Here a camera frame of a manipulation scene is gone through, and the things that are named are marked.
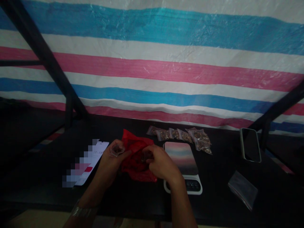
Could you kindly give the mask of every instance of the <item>metal bar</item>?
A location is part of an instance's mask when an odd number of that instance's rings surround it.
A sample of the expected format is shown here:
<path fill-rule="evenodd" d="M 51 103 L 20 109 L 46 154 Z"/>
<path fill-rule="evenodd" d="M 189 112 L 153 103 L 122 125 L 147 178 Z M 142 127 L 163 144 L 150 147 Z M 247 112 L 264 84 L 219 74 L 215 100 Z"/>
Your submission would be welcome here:
<path fill-rule="evenodd" d="M 0 60 L 0 67 L 39 66 L 43 64 L 40 60 Z"/>
<path fill-rule="evenodd" d="M 74 102 L 74 109 L 81 117 L 87 117 L 88 112 L 65 76 L 52 51 L 40 34 L 34 21 L 24 8 L 20 0 L 3 0 L 0 5 L 31 49 L 44 62 L 44 67 L 66 96 L 70 94 Z"/>
<path fill-rule="evenodd" d="M 260 149 L 265 152 L 266 144 L 268 139 L 268 134 L 270 130 L 271 119 L 268 119 L 262 129 L 261 139 L 260 139 Z"/>
<path fill-rule="evenodd" d="M 300 100 L 304 98 L 304 80 L 292 91 L 286 94 L 278 102 L 276 102 L 267 112 L 258 118 L 252 125 L 248 128 L 254 129 L 256 131 L 260 130 L 267 120 L 273 121 L 279 115 L 283 114 L 289 108 L 294 106 Z"/>
<path fill-rule="evenodd" d="M 68 130 L 72 126 L 73 121 L 73 100 L 70 94 L 66 95 L 66 124 L 65 130 Z"/>

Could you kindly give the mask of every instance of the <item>blue stripe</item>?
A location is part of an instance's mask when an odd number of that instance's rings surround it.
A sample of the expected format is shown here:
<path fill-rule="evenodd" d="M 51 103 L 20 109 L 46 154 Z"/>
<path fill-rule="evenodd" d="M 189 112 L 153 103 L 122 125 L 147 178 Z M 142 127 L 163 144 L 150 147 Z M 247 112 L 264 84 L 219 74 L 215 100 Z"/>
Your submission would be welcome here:
<path fill-rule="evenodd" d="M 281 131 L 289 131 L 293 133 L 304 133 L 304 125 L 303 124 L 297 124 L 297 123 L 276 123 L 272 122 L 270 125 L 270 130 L 281 130 Z"/>
<path fill-rule="evenodd" d="M 34 146 L 33 149 L 42 149 L 43 147 L 45 147 L 46 145 L 44 144 L 37 144 L 36 146 Z"/>
<path fill-rule="evenodd" d="M 72 85 L 77 95 L 87 99 L 115 99 L 139 104 L 168 104 L 174 106 L 204 106 L 241 112 L 264 113 L 272 102 L 244 100 L 215 95 L 186 95 L 168 92 L 148 92 L 116 87 L 96 88 Z M 62 94 L 54 82 L 0 78 L 0 91 L 23 91 L 41 94 Z"/>
<path fill-rule="evenodd" d="M 45 34 L 304 55 L 304 25 L 271 17 L 23 1 Z M 0 28 L 15 30 L 0 12 Z"/>

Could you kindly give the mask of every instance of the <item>striped tarp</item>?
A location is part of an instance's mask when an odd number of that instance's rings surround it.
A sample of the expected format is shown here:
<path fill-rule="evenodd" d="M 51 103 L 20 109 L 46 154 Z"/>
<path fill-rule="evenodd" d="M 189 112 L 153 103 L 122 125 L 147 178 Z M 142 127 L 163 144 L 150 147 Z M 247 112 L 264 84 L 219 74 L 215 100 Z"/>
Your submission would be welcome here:
<path fill-rule="evenodd" d="M 237 130 L 304 80 L 304 1 L 22 1 L 90 113 Z M 0 11 L 0 58 L 37 59 Z M 40 66 L 0 68 L 0 96 L 64 110 Z M 304 135 L 304 100 L 277 134 Z"/>

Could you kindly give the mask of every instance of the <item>clear plastic bag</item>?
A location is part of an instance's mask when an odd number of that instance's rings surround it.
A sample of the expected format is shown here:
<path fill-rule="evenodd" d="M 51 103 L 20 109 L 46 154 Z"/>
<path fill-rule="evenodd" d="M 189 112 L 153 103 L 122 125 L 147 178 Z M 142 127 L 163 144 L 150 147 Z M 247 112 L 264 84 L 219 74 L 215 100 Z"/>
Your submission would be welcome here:
<path fill-rule="evenodd" d="M 178 135 L 179 135 L 179 137 L 180 137 L 181 140 L 193 143 L 192 138 L 191 138 L 191 136 L 190 136 L 189 133 L 184 132 L 184 131 L 182 131 L 180 129 L 177 129 L 177 131 L 178 131 Z"/>
<path fill-rule="evenodd" d="M 147 135 L 157 135 L 156 130 L 164 130 L 164 129 L 157 128 L 157 127 L 154 127 L 154 126 L 150 126 L 146 134 Z"/>
<path fill-rule="evenodd" d="M 201 130 L 192 130 L 189 129 L 188 132 L 190 133 L 191 137 L 194 139 L 195 148 L 197 151 L 204 151 L 207 154 L 212 154 L 210 149 L 211 142 L 208 135 L 204 132 L 203 129 Z"/>
<path fill-rule="evenodd" d="M 228 186 L 230 190 L 243 201 L 246 207 L 252 211 L 258 189 L 238 171 L 235 171 L 233 176 L 230 178 Z"/>
<path fill-rule="evenodd" d="M 120 154 L 122 154 L 125 151 L 125 147 L 124 146 L 120 146 L 118 144 L 113 145 L 110 148 L 110 155 L 114 156 L 114 157 L 118 157 Z"/>
<path fill-rule="evenodd" d="M 191 133 L 189 131 L 191 130 L 197 130 L 196 128 L 190 128 L 190 129 L 185 129 L 191 136 L 192 140 L 194 141 L 194 138 L 192 137 Z"/>
<path fill-rule="evenodd" d="M 169 130 L 156 130 L 158 141 L 165 141 L 170 139 Z"/>
<path fill-rule="evenodd" d="M 170 135 L 169 135 L 170 139 L 178 139 L 178 140 L 180 139 L 179 134 L 178 134 L 178 130 L 175 130 L 173 128 L 169 128 L 169 133 L 170 133 Z"/>

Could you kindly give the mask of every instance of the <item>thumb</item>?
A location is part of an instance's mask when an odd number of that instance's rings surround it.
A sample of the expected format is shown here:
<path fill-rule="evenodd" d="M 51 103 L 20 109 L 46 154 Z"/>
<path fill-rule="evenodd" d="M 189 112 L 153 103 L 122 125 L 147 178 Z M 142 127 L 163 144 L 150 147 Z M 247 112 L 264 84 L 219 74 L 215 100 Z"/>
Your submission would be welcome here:
<path fill-rule="evenodd" d="M 118 159 L 120 160 L 120 162 L 122 162 L 123 160 L 125 160 L 127 157 L 129 157 L 132 154 L 131 150 L 128 150 L 124 153 L 122 153 L 121 155 L 118 156 Z"/>

